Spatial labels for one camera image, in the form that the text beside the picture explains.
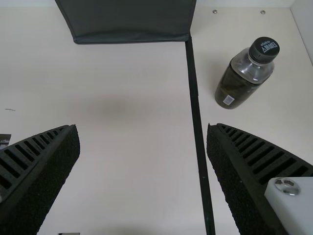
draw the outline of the plastic bottle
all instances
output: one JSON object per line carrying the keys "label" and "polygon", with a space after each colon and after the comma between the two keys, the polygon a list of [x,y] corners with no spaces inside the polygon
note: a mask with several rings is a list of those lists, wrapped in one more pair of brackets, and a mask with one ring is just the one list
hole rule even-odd
{"label": "plastic bottle", "polygon": [[248,99],[272,74],[279,49],[275,40],[261,37],[237,54],[216,89],[216,102],[223,108],[234,109]]}

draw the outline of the white table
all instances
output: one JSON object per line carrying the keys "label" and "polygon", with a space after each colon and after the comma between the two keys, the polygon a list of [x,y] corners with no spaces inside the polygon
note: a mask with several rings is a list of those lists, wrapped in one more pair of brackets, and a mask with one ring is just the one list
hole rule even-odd
{"label": "white table", "polygon": [[[198,7],[191,30],[204,135],[222,122],[313,164],[313,69],[290,10],[212,10]],[[205,234],[184,43],[78,46],[56,8],[1,9],[0,31],[0,133],[14,143],[76,123],[81,140],[40,235]],[[281,46],[274,74],[237,109],[219,107],[227,64],[259,36]],[[208,171],[216,234],[235,235]]]}
{"label": "white table", "polygon": [[205,234],[183,42],[79,46],[57,8],[1,9],[0,31],[0,133],[80,137],[39,235]]}
{"label": "white table", "polygon": [[[198,7],[191,27],[204,137],[208,123],[224,123],[313,164],[313,67],[289,8],[212,10]],[[221,108],[214,92],[229,61],[262,36],[272,37],[281,48],[274,73],[238,108]],[[208,174],[216,234],[239,234],[209,161]]]}

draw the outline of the black bottle cap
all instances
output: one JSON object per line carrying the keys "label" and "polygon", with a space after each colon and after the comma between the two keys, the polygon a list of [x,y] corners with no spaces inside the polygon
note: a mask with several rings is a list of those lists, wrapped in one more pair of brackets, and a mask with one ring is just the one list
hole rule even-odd
{"label": "black bottle cap", "polygon": [[249,49],[251,59],[260,64],[268,64],[272,62],[278,53],[278,43],[268,37],[258,38]]}

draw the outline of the gray fabric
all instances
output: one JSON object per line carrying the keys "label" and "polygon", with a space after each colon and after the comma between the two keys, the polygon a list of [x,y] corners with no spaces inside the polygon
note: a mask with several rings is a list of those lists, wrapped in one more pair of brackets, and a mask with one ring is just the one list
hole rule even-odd
{"label": "gray fabric", "polygon": [[196,0],[56,0],[75,43],[187,41]]}

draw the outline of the screw head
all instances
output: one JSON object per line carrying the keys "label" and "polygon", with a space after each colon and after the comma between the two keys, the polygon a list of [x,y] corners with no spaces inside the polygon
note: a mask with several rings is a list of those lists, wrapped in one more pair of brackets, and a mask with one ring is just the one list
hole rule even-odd
{"label": "screw head", "polygon": [[284,194],[296,196],[300,193],[300,186],[288,178],[278,178],[275,180],[276,188]]}

